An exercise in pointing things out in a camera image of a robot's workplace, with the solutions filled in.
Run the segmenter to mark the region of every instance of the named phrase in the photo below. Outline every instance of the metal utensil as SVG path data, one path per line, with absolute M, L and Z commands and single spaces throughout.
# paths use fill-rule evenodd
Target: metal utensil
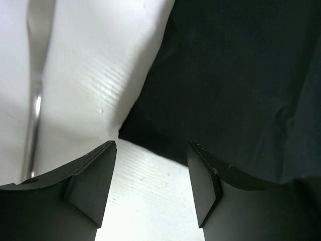
M 22 181 L 35 176 L 35 153 L 40 122 L 43 70 L 53 25 L 56 0 L 29 0 L 27 28 L 30 55 L 30 109 Z

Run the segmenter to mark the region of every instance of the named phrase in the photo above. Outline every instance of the silverware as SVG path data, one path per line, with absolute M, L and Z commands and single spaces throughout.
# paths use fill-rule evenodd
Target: silverware
M 29 0 L 27 28 L 30 55 L 30 109 L 22 181 L 35 176 L 35 153 L 43 94 L 43 70 L 56 0 Z

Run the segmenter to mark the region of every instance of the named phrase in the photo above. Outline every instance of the dark fabric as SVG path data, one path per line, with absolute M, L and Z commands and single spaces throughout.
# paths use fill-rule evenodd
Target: dark fabric
M 178 0 L 120 138 L 184 165 L 196 141 L 270 181 L 321 175 L 320 31 L 320 0 Z

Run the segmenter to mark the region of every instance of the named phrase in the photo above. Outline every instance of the black cloth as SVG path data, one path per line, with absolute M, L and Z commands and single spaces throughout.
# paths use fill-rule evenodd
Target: black cloth
M 321 1 L 177 0 L 122 139 L 188 141 L 275 182 L 321 175 Z

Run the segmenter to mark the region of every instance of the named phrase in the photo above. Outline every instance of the white surface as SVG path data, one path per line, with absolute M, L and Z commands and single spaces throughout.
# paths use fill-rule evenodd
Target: white surface
M 38 174 L 109 139 L 137 99 L 173 0 L 57 0 Z M 26 0 L 0 0 L 0 185 L 18 182 L 28 116 Z M 117 140 L 101 240 L 204 240 L 186 167 Z

